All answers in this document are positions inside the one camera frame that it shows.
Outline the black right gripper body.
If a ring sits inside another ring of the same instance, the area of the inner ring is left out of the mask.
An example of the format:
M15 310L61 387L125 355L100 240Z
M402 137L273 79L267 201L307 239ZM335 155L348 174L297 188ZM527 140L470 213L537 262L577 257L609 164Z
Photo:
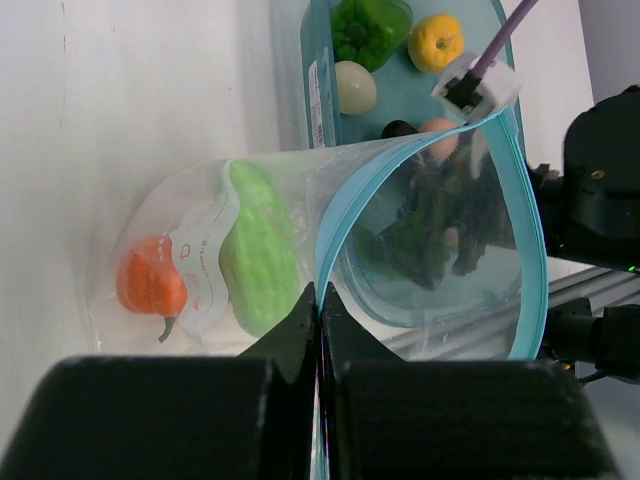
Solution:
M435 290L451 274L464 277L486 251L481 223L497 203L499 183L488 152L457 153L437 162L416 154L387 179L402 202L379 233L383 271Z

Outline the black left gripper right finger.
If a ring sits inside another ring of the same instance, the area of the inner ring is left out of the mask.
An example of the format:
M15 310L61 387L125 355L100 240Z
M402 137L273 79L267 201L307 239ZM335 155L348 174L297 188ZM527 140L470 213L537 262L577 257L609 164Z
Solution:
M329 287L321 314L334 479L617 479L576 380L535 361L408 362Z

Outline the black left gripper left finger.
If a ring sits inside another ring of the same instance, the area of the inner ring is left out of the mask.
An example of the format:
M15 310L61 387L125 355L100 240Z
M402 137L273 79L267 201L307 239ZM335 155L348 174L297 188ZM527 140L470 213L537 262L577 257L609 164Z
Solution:
M312 287L236 357L85 356L38 384L5 479L306 479L317 308Z

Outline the clear zip top bag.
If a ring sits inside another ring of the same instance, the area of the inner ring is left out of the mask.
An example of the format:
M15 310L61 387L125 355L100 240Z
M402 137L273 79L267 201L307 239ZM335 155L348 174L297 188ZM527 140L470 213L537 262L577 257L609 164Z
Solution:
M538 472L542 228L510 109L442 133L213 160L97 256L105 479Z

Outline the purple eggplant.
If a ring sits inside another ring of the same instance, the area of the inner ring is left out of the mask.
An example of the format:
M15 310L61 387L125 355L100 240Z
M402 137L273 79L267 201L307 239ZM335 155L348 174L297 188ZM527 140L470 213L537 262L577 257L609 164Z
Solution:
M394 120L389 122L381 132L381 139L390 139L402 136L409 136L418 133L418 129L404 120Z

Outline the light green cucumber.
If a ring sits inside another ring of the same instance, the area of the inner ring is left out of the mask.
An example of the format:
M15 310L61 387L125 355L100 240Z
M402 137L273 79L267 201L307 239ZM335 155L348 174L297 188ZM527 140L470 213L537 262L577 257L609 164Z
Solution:
M219 265L239 326L259 338L286 317L300 295L294 227L278 190L257 166L234 161L239 214Z

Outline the white egg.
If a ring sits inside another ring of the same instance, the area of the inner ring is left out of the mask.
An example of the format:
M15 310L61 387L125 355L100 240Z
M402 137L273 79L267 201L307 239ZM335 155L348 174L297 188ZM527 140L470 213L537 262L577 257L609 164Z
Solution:
M341 114L356 116L373 109L377 86L368 70L352 61L340 61L335 64L335 73Z

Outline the green bell pepper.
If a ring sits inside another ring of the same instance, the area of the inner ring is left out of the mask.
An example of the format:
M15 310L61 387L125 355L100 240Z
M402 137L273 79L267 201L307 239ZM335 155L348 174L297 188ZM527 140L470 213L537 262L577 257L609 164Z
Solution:
M330 21L335 59L372 73L408 38L413 12L405 1L346 0L331 11Z

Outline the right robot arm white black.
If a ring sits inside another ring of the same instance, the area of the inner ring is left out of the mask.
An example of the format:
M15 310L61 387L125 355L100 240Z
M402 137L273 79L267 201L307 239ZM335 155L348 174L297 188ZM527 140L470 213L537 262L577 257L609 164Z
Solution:
M547 255L614 270L639 270L639 88L632 85L581 113L563 144L564 171L542 164L527 171ZM483 168L480 181L447 168L455 192L436 193L430 168L411 160L400 169L409 199L400 216L378 234L383 258L421 286L433 287L446 259L445 232L458 235L453 271L477 266L489 245L513 235L496 185ZM558 307L548 314L543 347L560 361L595 367L586 382L612 377L639 380L639 308L608 307L587 318Z

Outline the teal plastic tray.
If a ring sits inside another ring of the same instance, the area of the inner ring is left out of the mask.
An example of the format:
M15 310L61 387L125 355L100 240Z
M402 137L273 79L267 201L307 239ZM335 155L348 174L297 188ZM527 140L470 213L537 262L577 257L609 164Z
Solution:
M301 23L310 145L324 148L372 144L391 121L404 120L415 125L442 117L444 108L430 97L435 76L417 71L405 47L400 47L374 73L377 102L373 109L356 116L340 113L335 73L337 60L329 35L330 14L337 5L335 1L312 1ZM465 152L491 155L500 188L499 197L506 208L507 230L513 235L507 207L512 189L500 183L498 168L515 160L516 149L506 144L503 132L498 121L479 130L463 132L449 157ZM387 179L370 198L355 225L361 224L377 233L396 220L402 198ZM476 270L464 277L452 275L452 265L452 262L446 264L445 277L439 287L428 291L409 280L391 278L366 265L356 252L351 231L338 255L336 282L345 288L344 298L355 312L375 322L404 329L425 328L447 318L493 310L520 294L521 261L514 236L503 246L487 246Z

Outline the yellow small pumpkin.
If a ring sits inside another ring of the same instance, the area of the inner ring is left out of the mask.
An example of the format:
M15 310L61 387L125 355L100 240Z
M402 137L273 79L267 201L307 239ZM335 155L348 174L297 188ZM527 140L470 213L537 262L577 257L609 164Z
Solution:
M425 17L409 36L408 54L423 73L441 73L465 50L465 37L459 20L440 13Z

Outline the aluminium mounting rail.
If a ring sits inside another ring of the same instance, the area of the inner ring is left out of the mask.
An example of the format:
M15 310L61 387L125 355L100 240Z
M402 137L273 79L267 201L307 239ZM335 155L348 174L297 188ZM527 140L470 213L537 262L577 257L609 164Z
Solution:
M591 268L550 283L549 306L576 298L590 300L592 311L606 306L637 303L639 276L603 268ZM496 360L508 357L515 339L521 301L514 298L497 308L440 320L422 329L396 334L384 342L408 361Z

